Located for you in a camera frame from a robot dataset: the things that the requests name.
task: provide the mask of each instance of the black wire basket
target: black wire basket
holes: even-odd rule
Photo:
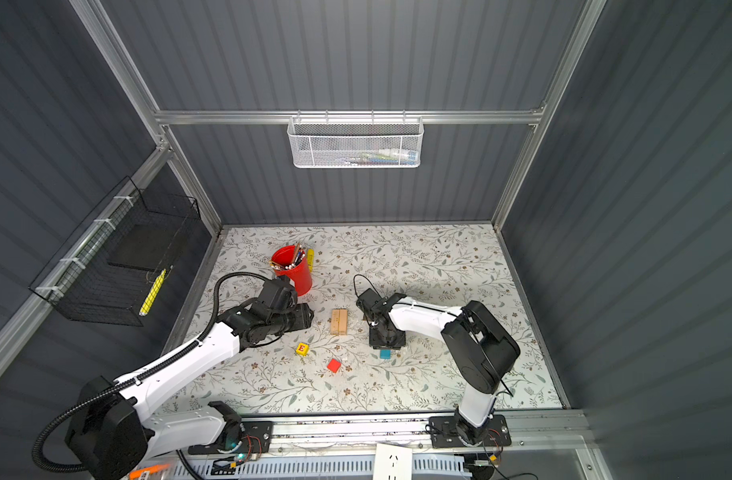
[[[183,195],[135,190],[86,241],[52,286],[30,289],[69,320],[142,326],[200,220]]]

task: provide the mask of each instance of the corrugated panel wall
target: corrugated panel wall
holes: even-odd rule
[[[164,168],[150,190],[182,195]],[[54,312],[0,378],[0,479],[76,478],[39,470],[30,448],[40,430],[75,404],[81,387],[97,376],[113,379],[158,358],[190,289],[211,235],[199,224],[166,279],[142,327],[73,322]],[[46,443],[55,462],[76,463],[64,445],[64,427]]]
[[[582,3],[104,2],[168,110],[536,108]]]
[[[295,168],[281,125],[172,127],[225,224],[490,220],[529,127],[429,125],[418,168]]]
[[[0,328],[154,146],[67,2],[0,2]]]
[[[732,1],[610,2],[504,229],[616,478],[732,478]]]

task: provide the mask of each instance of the red cube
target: red cube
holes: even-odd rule
[[[334,373],[339,371],[339,367],[341,367],[342,364],[337,359],[331,359],[331,361],[328,363],[328,369],[332,370]]]

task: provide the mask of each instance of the white mesh basket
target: white mesh basket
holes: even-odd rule
[[[294,166],[299,168],[414,168],[419,166],[424,125],[288,121]]]

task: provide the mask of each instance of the table surface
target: table surface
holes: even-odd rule
[[[221,399],[239,413],[385,412],[453,409],[464,380],[438,340],[409,332],[407,345],[389,360],[368,345],[368,328],[355,307],[353,275],[364,274],[382,295],[461,306],[483,302],[521,348],[505,375],[514,397],[498,408],[561,408],[543,354],[525,318],[499,243],[490,225],[299,226],[232,228],[217,258],[188,330],[194,338],[211,313],[220,276],[249,271],[271,276],[270,256],[301,242],[315,250],[312,290],[300,297],[315,312],[312,327],[270,346],[246,350],[208,370],[177,392],[161,412],[198,408]],[[221,288],[221,310],[255,296],[260,282],[230,279]],[[358,278],[358,291],[367,288]],[[347,309],[347,335],[331,334],[331,311]],[[310,345],[297,355],[299,342]],[[334,358],[338,373],[327,370]]]

